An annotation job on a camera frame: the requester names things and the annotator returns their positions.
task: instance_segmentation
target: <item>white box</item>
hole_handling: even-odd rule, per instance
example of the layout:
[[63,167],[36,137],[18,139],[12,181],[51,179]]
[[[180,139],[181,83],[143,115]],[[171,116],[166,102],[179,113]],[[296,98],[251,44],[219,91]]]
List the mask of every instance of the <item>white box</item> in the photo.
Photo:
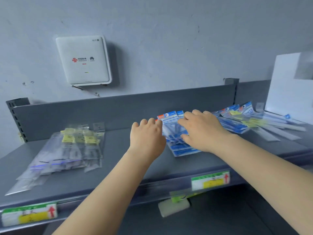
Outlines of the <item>white box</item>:
[[110,63],[103,36],[57,37],[56,42],[68,83],[73,86],[111,83]]
[[276,57],[265,110],[313,124],[313,52]]

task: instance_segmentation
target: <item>forearm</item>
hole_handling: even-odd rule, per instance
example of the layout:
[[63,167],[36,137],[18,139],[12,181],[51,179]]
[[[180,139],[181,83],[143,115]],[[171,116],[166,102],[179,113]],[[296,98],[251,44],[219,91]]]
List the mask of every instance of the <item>forearm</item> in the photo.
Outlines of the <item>forearm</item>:
[[55,234],[115,234],[150,162],[126,152]]
[[236,170],[301,235],[313,231],[313,174],[230,135],[214,153]]

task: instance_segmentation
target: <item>wall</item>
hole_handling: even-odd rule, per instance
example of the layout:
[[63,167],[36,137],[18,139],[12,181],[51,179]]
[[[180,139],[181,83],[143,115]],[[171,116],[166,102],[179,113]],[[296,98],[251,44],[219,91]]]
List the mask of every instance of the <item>wall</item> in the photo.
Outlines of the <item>wall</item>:
[[[0,0],[0,157],[21,144],[6,100],[269,79],[276,55],[312,49],[312,8],[313,0]],[[97,33],[108,41],[115,79],[108,87],[72,88],[55,37]]]

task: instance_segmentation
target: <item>left hand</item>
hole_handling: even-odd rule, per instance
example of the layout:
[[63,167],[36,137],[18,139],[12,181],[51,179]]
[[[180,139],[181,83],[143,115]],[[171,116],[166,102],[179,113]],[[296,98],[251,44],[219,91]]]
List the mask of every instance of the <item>left hand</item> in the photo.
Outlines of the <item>left hand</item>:
[[134,122],[131,127],[131,145],[128,152],[138,156],[145,162],[152,163],[164,151],[166,139],[162,136],[162,121],[143,119],[138,125]]

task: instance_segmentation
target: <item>hand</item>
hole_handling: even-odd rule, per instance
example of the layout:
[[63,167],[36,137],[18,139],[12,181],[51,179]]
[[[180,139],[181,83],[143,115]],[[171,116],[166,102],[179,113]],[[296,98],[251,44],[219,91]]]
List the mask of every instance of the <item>hand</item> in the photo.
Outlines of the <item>hand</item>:
[[152,163],[161,155],[166,145],[166,139],[162,136],[162,121],[149,121],[143,119],[138,125],[134,122],[131,127],[131,145],[128,152]]
[[204,152],[214,153],[214,149],[220,147],[221,142],[230,134],[221,126],[216,116],[208,111],[185,112],[184,119],[179,119],[178,123],[185,127],[189,134],[182,134],[182,139],[190,146]]

